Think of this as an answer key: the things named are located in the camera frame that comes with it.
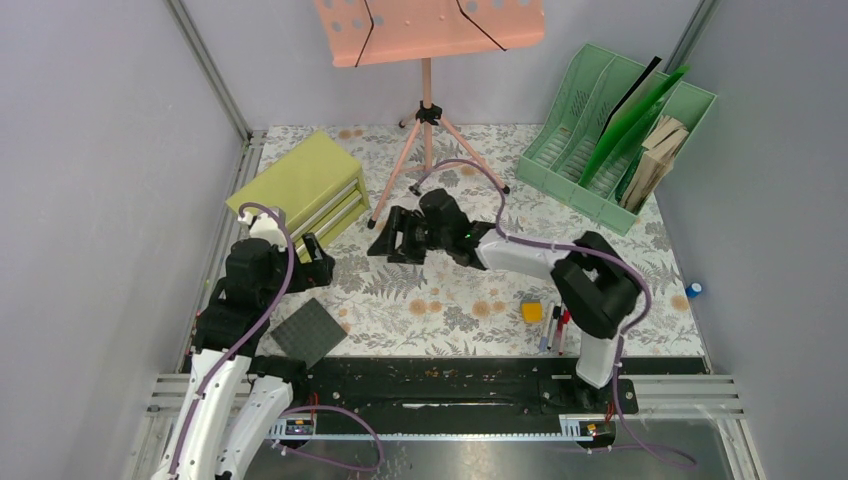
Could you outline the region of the yellow-green drawer cabinet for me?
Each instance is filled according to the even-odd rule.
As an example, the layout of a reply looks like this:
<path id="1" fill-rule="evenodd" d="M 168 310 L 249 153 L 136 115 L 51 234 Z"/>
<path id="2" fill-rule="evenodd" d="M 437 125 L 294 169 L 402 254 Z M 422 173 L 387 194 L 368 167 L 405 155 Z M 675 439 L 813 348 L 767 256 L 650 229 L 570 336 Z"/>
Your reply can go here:
<path id="1" fill-rule="evenodd" d="M 326 247 L 369 209 L 360 161 L 322 131 L 301 141 L 226 200 L 233 212 L 246 202 L 284 212 L 302 260 L 308 258 L 304 234 L 314 234 Z"/>

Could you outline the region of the yellow eraser block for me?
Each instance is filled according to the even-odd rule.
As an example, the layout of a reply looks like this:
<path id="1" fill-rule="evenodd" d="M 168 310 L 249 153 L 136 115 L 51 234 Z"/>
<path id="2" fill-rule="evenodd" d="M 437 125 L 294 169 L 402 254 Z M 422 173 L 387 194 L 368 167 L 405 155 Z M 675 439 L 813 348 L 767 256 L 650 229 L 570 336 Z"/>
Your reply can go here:
<path id="1" fill-rule="evenodd" d="M 539 300 L 523 301 L 520 304 L 520 315 L 525 323 L 536 324 L 544 319 L 545 309 Z"/>

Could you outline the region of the green transparent folder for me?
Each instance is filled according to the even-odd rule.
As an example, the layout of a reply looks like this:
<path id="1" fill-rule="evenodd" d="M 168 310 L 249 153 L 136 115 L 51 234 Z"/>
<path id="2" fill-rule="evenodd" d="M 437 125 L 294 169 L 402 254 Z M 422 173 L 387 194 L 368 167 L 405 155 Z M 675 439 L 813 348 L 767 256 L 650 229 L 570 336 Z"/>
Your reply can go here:
<path id="1" fill-rule="evenodd" d="M 623 137 L 642 119 L 643 116 L 675 86 L 690 70 L 688 65 L 677 68 L 658 87 L 649 92 L 634 107 L 627 110 L 619 120 L 612 122 L 603 136 L 600 137 L 596 148 L 590 157 L 578 185 L 588 188 L 597 171 L 606 162 Z"/>

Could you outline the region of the purple puzzle book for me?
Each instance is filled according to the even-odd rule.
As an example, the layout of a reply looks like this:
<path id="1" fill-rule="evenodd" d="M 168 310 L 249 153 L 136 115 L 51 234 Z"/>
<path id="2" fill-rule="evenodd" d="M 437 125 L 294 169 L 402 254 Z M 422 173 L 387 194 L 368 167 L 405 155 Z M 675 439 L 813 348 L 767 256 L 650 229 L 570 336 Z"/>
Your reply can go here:
<path id="1" fill-rule="evenodd" d="M 673 169 L 678 152 L 689 136 L 686 126 L 676 118 L 661 115 L 654 130 L 642 142 L 644 153 L 639 168 L 618 204 L 637 213 L 659 182 Z"/>

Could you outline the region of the green puzzle book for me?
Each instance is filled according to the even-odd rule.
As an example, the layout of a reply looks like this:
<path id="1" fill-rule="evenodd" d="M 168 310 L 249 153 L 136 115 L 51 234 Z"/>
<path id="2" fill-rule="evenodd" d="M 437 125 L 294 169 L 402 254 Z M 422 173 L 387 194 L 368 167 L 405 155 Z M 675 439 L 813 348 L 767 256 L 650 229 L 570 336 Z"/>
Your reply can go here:
<path id="1" fill-rule="evenodd" d="M 623 200 L 625 193 L 628 191 L 630 183 L 632 182 L 633 177 L 639 168 L 643 153 L 644 149 L 640 149 L 639 152 L 634 155 L 627 169 L 625 170 L 624 175 L 619 181 L 614 194 L 614 198 L 617 204 L 619 204 Z"/>

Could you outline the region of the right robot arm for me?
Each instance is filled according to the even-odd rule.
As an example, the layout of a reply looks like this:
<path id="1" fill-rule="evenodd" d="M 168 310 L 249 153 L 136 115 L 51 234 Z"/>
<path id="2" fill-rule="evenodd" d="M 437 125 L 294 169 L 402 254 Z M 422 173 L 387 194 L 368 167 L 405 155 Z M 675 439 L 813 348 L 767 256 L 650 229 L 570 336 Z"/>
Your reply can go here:
<path id="1" fill-rule="evenodd" d="M 394 206 L 367 253 L 390 263 L 423 264 L 430 251 L 478 270 L 508 271 L 551 281 L 580 329 L 575 402 L 597 412 L 613 398 L 610 380 L 619 355 L 622 323 L 643 288 L 611 245 L 587 231 L 572 244 L 508 238 L 496 224 L 471 221 L 443 189 L 430 191 L 416 210 Z"/>

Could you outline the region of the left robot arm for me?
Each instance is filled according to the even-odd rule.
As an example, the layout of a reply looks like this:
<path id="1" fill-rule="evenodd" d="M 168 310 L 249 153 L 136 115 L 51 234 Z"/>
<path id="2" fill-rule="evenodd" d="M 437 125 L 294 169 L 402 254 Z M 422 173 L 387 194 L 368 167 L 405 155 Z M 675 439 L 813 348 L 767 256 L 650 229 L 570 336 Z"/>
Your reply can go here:
<path id="1" fill-rule="evenodd" d="M 247 202 L 238 221 L 248 236 L 231 246 L 225 274 L 198 316 L 186 395 L 155 479 L 242 478 L 283 410 L 299 410 L 309 401 L 304 378 L 265 374 L 247 404 L 231 413 L 283 296 L 329 285 L 335 267 L 312 233 L 303 237 L 309 259 L 300 260 L 279 208 Z"/>

